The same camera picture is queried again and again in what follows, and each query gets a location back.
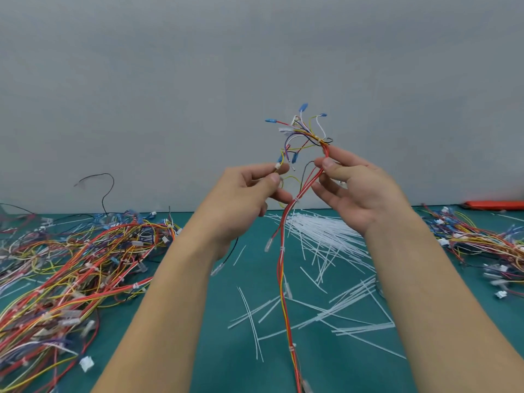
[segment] fingernail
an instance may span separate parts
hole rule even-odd
[[[329,168],[332,165],[335,165],[335,160],[333,160],[333,159],[331,159],[329,157],[326,157],[326,158],[324,158],[324,160],[322,160],[322,166],[324,168]]]
[[[280,183],[280,175],[277,174],[276,172],[273,172],[273,173],[269,174],[268,177],[270,177],[270,179],[271,179],[274,183]]]

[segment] green work mat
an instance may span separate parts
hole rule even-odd
[[[336,216],[332,210],[315,210],[324,216]],[[482,228],[502,232],[513,223],[509,218],[502,218],[490,212],[465,211],[475,223]],[[524,218],[524,213],[507,213],[508,216]],[[58,218],[63,215],[45,215]],[[173,213],[176,224],[183,226],[191,213]],[[225,267],[210,278],[207,293],[206,311],[196,353],[191,385],[192,393],[221,392],[260,392],[288,393],[295,391],[294,376],[288,343],[285,334],[260,341],[264,362],[255,359],[255,341],[249,321],[228,330],[230,320],[246,313],[237,287],[244,292],[251,309],[278,296],[276,264],[279,253],[279,242],[274,242],[269,252],[264,247],[269,237],[277,228],[270,218],[258,218],[252,228],[239,239]],[[233,266],[234,261],[245,249]],[[313,254],[305,252],[303,258],[300,240],[292,235],[285,242],[285,276],[290,285],[293,298],[327,309],[329,300],[339,293],[370,277],[367,269],[358,271],[341,259],[335,259],[335,267],[330,267],[323,278],[323,289],[320,291],[300,270],[302,266],[309,275],[316,277],[318,266],[312,266]],[[471,263],[489,263],[480,257],[469,257]],[[524,340],[521,332],[524,328],[524,300],[508,297],[497,300],[494,287],[482,278],[482,269],[463,268],[456,265],[462,278],[473,291],[489,316],[494,320],[502,333],[514,345],[517,351],[524,354]],[[157,264],[148,263],[147,273],[154,273]],[[23,291],[34,288],[35,282],[21,282],[6,291],[7,296],[0,297],[0,305],[7,306]],[[387,304],[375,294],[386,311]],[[86,355],[93,358],[95,366],[83,373],[76,365],[59,383],[59,393],[87,393],[95,384],[104,366],[125,333],[127,326],[140,304],[135,299],[109,309],[100,310],[100,331]],[[262,323],[258,320],[269,310],[270,306],[254,316],[259,337],[281,331],[285,328],[282,311],[277,306]],[[318,312],[301,304],[288,302],[291,325],[299,324]],[[340,315],[369,323],[385,323],[388,318],[371,297],[344,309]],[[351,321],[329,317],[327,321],[338,328],[358,326]],[[403,355],[403,348],[395,329],[371,331],[358,335],[376,345],[385,347]],[[407,360],[377,349],[352,337],[337,337],[331,328],[323,323],[312,323],[303,329],[293,330],[293,340],[297,344],[302,375],[311,384],[315,393],[331,392],[415,392],[409,363]],[[34,391],[49,376],[36,380],[27,391]]]

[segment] red object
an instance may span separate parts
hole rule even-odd
[[[491,211],[522,211],[524,210],[524,201],[466,201],[467,208],[474,210],[491,210]]]

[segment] person's left hand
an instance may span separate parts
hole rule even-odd
[[[264,216],[267,198],[281,203],[293,200],[289,192],[279,188],[279,175],[288,172],[289,165],[274,170],[274,163],[227,168],[184,231],[211,240],[218,245],[218,257],[223,257],[231,241],[243,235],[257,216]]]

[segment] person's right hand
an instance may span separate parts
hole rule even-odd
[[[315,159],[324,173],[311,187],[362,236],[382,215],[411,211],[402,189],[381,168],[336,146],[329,146],[329,155]],[[346,182],[347,189],[333,180]]]

